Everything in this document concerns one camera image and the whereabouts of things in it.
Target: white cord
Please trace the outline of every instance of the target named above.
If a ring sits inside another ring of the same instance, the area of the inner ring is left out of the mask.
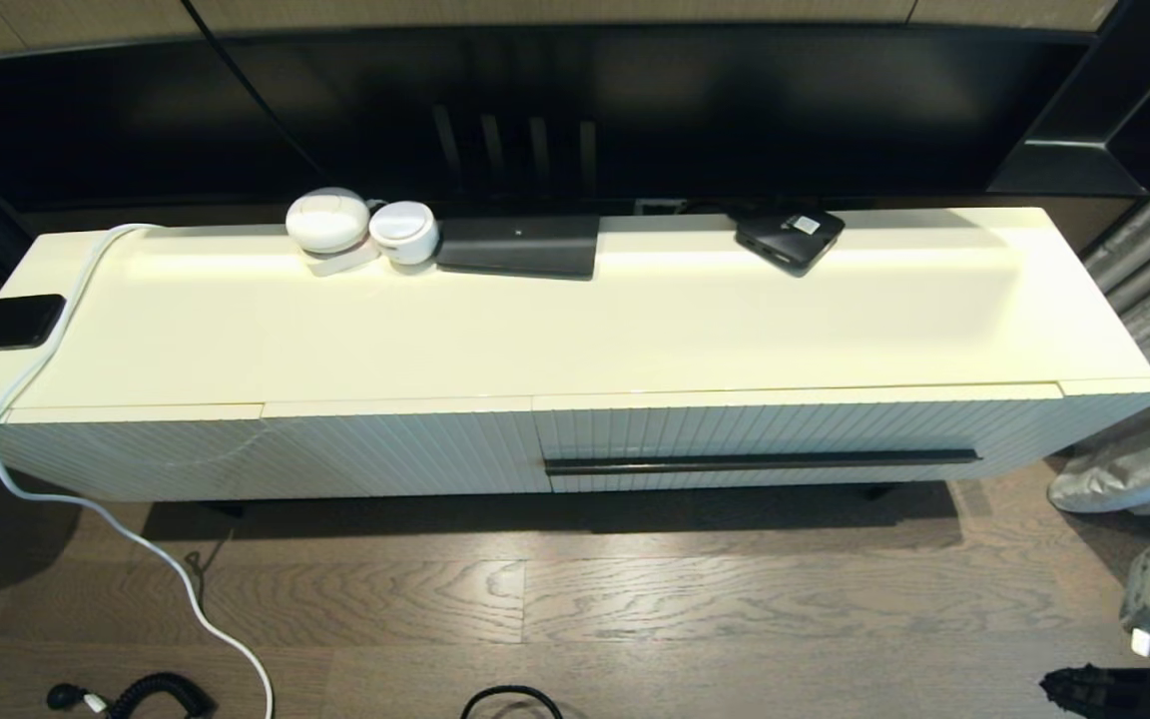
[[[138,229],[150,229],[156,227],[160,227],[160,224],[146,224],[146,223],[118,224],[116,228],[106,231],[105,237],[101,237],[100,242],[97,242],[95,246],[92,246],[91,254],[87,255],[87,262],[83,265],[82,269],[79,269],[78,278],[76,282],[74,282],[72,290],[69,290],[69,297],[68,300],[64,303],[64,309],[61,311],[60,318],[56,320],[56,327],[52,329],[51,338],[44,346],[41,355],[38,357],[38,359],[33,362],[33,365],[29,365],[23,373],[20,373],[18,377],[15,378],[15,381],[13,381],[10,385],[8,385],[8,389],[6,389],[3,396],[0,397],[0,422],[1,420],[3,420],[6,411],[10,408],[12,401],[15,400],[15,397],[17,397],[20,392],[24,390],[24,388],[29,387],[29,383],[32,382],[36,376],[38,376],[38,373],[40,373],[41,369],[45,368],[47,362],[51,361],[52,357],[56,354],[56,350],[60,346],[61,337],[64,336],[64,329],[69,327],[69,318],[70,315],[74,314],[74,309],[77,308],[78,301],[82,300],[83,291],[87,289],[87,282],[91,281],[91,275],[95,270],[95,265],[97,262],[100,262],[101,255],[105,254],[105,251],[109,250],[109,246],[114,245],[114,240],[116,240],[120,237],[123,237],[124,234],[126,234],[128,231],[137,231]],[[103,506],[101,506],[100,504],[95,504],[95,502],[92,502],[90,499],[84,499],[84,497],[80,496],[36,495],[34,492],[31,491],[24,491],[23,488],[17,487],[17,483],[15,483],[15,480],[12,477],[12,473],[8,473],[8,468],[6,468],[6,465],[3,464],[3,459],[1,457],[0,457],[0,480],[3,480],[3,487],[8,488],[8,491],[10,491],[13,495],[18,496],[20,499],[24,499],[28,502],[60,502],[64,504],[77,504],[78,506],[86,506],[86,508],[94,511],[94,513],[100,514],[101,518],[105,518],[106,522],[109,522],[109,526],[114,527],[115,531],[117,531],[120,535],[123,535],[124,537],[129,538],[129,541],[133,541],[138,543],[138,545],[141,545],[143,548],[154,552],[154,554],[158,554],[160,559],[166,561],[166,564],[168,564],[168,566],[175,569],[175,573],[178,574],[179,581],[184,582],[184,588],[189,594],[189,606],[192,606],[193,614],[194,617],[198,618],[198,624],[201,625],[201,628],[207,629],[207,632],[209,632],[212,636],[218,638],[224,643],[228,643],[229,647],[237,649],[239,652],[241,652],[243,656],[246,657],[248,661],[251,661],[252,666],[255,666],[255,673],[260,674],[260,681],[262,684],[264,684],[264,719],[274,718],[274,684],[269,682],[269,673],[264,671],[264,665],[261,664],[260,658],[256,658],[255,652],[253,652],[251,649],[247,649],[247,647],[244,645],[243,642],[237,641],[236,638],[229,636],[229,634],[220,632],[220,629],[216,628],[215,625],[212,625],[209,622],[209,620],[206,618],[206,614],[201,613],[201,605],[198,604],[198,592],[194,591],[193,582],[191,579],[189,579],[189,573],[185,572],[184,567],[182,567],[182,565],[179,565],[179,563],[175,560],[172,556],[168,554],[168,552],[163,551],[159,545],[155,545],[155,543],[147,541],[147,538],[141,537],[140,535],[131,531],[131,529],[128,529],[126,527],[123,527],[122,522],[118,522],[117,519],[114,519],[114,515],[109,514],[108,510],[105,510]]]

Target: cabinet top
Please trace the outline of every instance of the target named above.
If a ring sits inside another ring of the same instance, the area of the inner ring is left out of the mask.
[[[721,216],[606,217],[590,282],[314,277],[282,227],[128,234],[20,408],[314,405],[1150,378],[1044,211],[838,213],[805,276]],[[1,297],[64,292],[41,236]],[[0,352],[0,392],[37,351]]]

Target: black drawer handle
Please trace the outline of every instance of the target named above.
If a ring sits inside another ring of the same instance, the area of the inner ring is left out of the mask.
[[[818,467],[907,467],[968,465],[973,450],[816,451],[803,454],[724,454],[715,457],[624,457],[620,459],[546,459],[549,477],[575,474],[731,473],[739,469],[805,469]]]

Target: wooden floor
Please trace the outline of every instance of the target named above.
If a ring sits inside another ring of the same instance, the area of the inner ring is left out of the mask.
[[[1140,665],[1116,625],[1150,523],[1064,518],[1044,465],[986,482],[191,505],[117,513],[187,557],[282,718],[452,719],[493,683],[575,719],[1063,716],[1037,679]],[[194,678],[260,716],[159,560],[0,490],[0,719],[52,683]],[[178,719],[154,701],[143,716]],[[499,699],[478,714],[546,716]]]

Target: white cabinet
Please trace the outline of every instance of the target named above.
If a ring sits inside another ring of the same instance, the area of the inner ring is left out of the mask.
[[[604,219],[590,282],[313,277],[279,228],[129,234],[3,454],[110,500],[948,480],[1150,405],[1042,211],[843,217],[802,277],[715,216]],[[3,296],[64,291],[99,236],[38,238]],[[34,352],[0,352],[0,392]]]

